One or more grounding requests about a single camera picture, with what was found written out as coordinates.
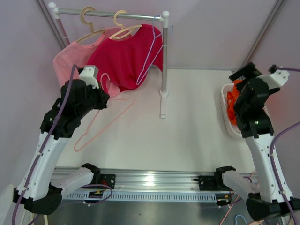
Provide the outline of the pink wire hanger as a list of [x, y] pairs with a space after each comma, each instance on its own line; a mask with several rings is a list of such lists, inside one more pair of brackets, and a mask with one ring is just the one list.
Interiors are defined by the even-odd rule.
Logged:
[[135, 104], [134, 97], [111, 98], [108, 101], [109, 107], [106, 111], [98, 110], [87, 126], [86, 131], [78, 138], [73, 146], [75, 152], [80, 152], [107, 130], [123, 114]]

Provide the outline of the orange t shirt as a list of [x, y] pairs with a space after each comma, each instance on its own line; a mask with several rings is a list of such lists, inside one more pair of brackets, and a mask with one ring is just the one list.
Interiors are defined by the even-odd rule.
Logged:
[[236, 103], [236, 100], [239, 96], [239, 91], [237, 90], [236, 85], [240, 83], [242, 80], [235, 80], [233, 82], [234, 86], [231, 91], [227, 92], [226, 95], [226, 102], [227, 102], [227, 116], [229, 118], [229, 121], [233, 125], [237, 125], [237, 120], [236, 120], [236, 115], [235, 115], [235, 110], [234, 110], [234, 105]]

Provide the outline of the pink t shirt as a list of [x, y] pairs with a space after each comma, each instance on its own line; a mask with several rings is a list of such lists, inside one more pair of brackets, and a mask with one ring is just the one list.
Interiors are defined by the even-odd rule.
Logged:
[[109, 54], [102, 51], [103, 47], [101, 46], [106, 39], [119, 30], [119, 27], [105, 28], [105, 32], [102, 33], [93, 44], [81, 45], [72, 42], [58, 53], [53, 60], [53, 67], [59, 85], [62, 87], [70, 79], [72, 66], [74, 64], [80, 68], [86, 65], [95, 65], [99, 71], [97, 79], [102, 83], [104, 91], [112, 98], [119, 95], [120, 88], [113, 83], [113, 80], [109, 80], [106, 75], [103, 75], [103, 73], [107, 73], [110, 78], [113, 77], [108, 68], [110, 65]]

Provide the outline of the magenta t shirt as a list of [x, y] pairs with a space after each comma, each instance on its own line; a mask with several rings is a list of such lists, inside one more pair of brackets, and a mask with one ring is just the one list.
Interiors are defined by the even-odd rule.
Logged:
[[163, 39], [156, 27], [143, 24], [133, 35], [124, 40], [110, 40], [101, 44], [109, 54], [109, 80], [120, 88], [120, 92], [137, 89], [146, 79], [151, 65], [163, 70]]

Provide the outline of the beige hanger of magenta shirt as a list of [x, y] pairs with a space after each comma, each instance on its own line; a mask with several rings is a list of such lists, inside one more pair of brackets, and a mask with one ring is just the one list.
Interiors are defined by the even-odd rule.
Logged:
[[121, 40], [123, 38], [126, 38], [127, 36], [132, 34], [132, 32], [135, 29], [139, 29], [139, 28], [142, 27], [141, 24], [135, 25], [135, 26], [130, 26], [130, 27], [125, 27], [122, 23], [118, 23], [117, 22], [117, 16], [119, 16], [120, 14], [126, 14], [126, 13], [127, 12], [125, 10], [119, 10], [118, 12], [115, 13], [115, 15], [113, 17], [113, 21], [114, 21], [116, 26], [120, 27], [120, 30], [117, 31], [116, 33], [114, 33], [113, 35], [111, 35], [109, 37], [110, 40]]

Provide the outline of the beige hanger of pink shirt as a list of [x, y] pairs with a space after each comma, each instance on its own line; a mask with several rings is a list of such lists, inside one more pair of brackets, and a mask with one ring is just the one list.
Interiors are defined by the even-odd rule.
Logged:
[[86, 25], [86, 26], [89, 27], [90, 32], [87, 35], [85, 35], [85, 36], [81, 37], [80, 39], [78, 39], [76, 41], [77, 44], [79, 44], [79, 43], [81, 43], [83, 41], [86, 41], [87, 39], [89, 39], [91, 37], [94, 37], [94, 36], [96, 36], [98, 34], [105, 33], [105, 29], [94, 30], [93, 23], [92, 22], [88, 22], [88, 21], [85, 20], [84, 17], [86, 15], [86, 13], [87, 12], [93, 12], [93, 11], [95, 11], [95, 9], [93, 7], [88, 6], [88, 7], [83, 8], [81, 10], [81, 12], [80, 12], [80, 21], [81, 21], [81, 23], [83, 25]]

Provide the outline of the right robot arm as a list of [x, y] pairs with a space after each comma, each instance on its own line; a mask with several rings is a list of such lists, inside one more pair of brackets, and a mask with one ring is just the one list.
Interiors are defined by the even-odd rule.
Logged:
[[259, 185], [232, 166], [219, 167], [212, 176], [196, 178], [201, 191], [238, 194], [255, 221], [290, 215], [298, 224], [296, 212], [300, 210], [300, 201], [293, 196], [284, 178], [275, 147], [279, 136], [274, 134], [265, 109], [269, 96], [280, 91], [290, 72], [290, 68], [273, 65], [269, 74], [264, 75], [249, 62], [229, 77], [238, 95], [235, 101], [227, 102], [227, 107], [233, 110], [237, 128], [250, 149]]

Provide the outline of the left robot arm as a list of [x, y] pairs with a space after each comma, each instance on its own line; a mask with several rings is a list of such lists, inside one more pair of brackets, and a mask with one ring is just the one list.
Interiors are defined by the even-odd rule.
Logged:
[[84, 186], [96, 188], [101, 182], [101, 170], [89, 163], [65, 178], [51, 182], [53, 171], [65, 146], [82, 118], [90, 111], [107, 108], [109, 95], [97, 81], [74, 79], [60, 89], [60, 98], [44, 115], [36, 155], [21, 184], [14, 188], [13, 202], [22, 204], [34, 214], [51, 215], [62, 199]]

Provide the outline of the pink hanger on floor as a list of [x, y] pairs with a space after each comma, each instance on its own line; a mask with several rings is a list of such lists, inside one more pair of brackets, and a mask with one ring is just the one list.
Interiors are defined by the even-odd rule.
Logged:
[[[252, 177], [253, 177], [254, 174], [256, 174], [256, 171], [252, 172], [249, 176], [246, 176], [245, 179], [247, 179], [247, 180], [251, 183], [250, 180], [252, 179]], [[222, 224], [225, 222], [226, 218], [227, 218], [228, 215], [230, 214], [230, 212], [231, 212], [231, 210], [233, 209], [233, 207], [234, 207], [237, 203], [239, 203], [241, 200], [242, 200], [242, 199], [240, 198], [240, 196], [237, 195], [236, 198], [234, 199], [234, 201], [233, 201], [231, 204], [229, 204], [228, 210], [227, 210], [227, 212], [225, 213], [225, 215], [224, 215], [224, 217], [222, 218], [222, 220], [220, 221], [219, 225], [222, 225]]]

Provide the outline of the blue hanger on floor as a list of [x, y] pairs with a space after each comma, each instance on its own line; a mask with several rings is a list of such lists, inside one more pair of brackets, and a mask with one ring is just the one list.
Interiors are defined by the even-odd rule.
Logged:
[[240, 214], [234, 217], [234, 224], [239, 225], [239, 222], [242, 222], [243, 225], [248, 225], [246, 219]]

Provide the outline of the white perforated laundry basket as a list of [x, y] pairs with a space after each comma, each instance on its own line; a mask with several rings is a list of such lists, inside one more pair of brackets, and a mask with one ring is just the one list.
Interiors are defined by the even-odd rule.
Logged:
[[224, 85], [221, 89], [221, 109], [228, 133], [234, 138], [258, 138], [274, 134], [271, 120], [265, 111], [270, 96], [268, 85], [259, 81], [242, 81]]

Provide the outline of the metal clothes rack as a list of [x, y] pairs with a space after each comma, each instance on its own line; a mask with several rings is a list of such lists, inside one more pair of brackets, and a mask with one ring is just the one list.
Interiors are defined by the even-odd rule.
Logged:
[[87, 7], [84, 10], [75, 10], [75, 9], [64, 9], [56, 6], [54, 2], [48, 3], [48, 8], [50, 9], [53, 18], [56, 20], [59, 31], [61, 31], [63, 38], [65, 39], [67, 44], [70, 44], [68, 36], [66, 35], [65, 29], [62, 25], [60, 15], [79, 15], [81, 17], [81, 21], [83, 24], [86, 24], [90, 28], [90, 34], [93, 35], [96, 32], [93, 30], [92, 24], [84, 20], [84, 16], [98, 16], [98, 17], [108, 17], [113, 18], [114, 23], [116, 23], [117, 18], [122, 19], [135, 19], [135, 20], [144, 20], [144, 21], [158, 21], [162, 23], [163, 32], [162, 32], [162, 39], [163, 39], [163, 71], [162, 71], [162, 82], [161, 82], [161, 90], [160, 90], [160, 118], [166, 118], [167, 113], [167, 98], [169, 96], [169, 91], [167, 90], [167, 50], [168, 50], [168, 26], [169, 26], [169, 16], [170, 13], [168, 11], [163, 11], [162, 14], [157, 16], [149, 16], [149, 15], [131, 15], [127, 14], [126, 12], [117, 12], [117, 13], [109, 13], [109, 12], [100, 12], [96, 11], [92, 7]]

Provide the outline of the aluminium mounting rail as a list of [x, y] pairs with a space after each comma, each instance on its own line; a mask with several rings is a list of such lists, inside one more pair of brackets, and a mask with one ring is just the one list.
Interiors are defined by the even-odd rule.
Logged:
[[213, 172], [147, 171], [101, 169], [102, 174], [114, 174], [115, 191], [132, 192], [194, 192], [199, 184], [194, 179]]

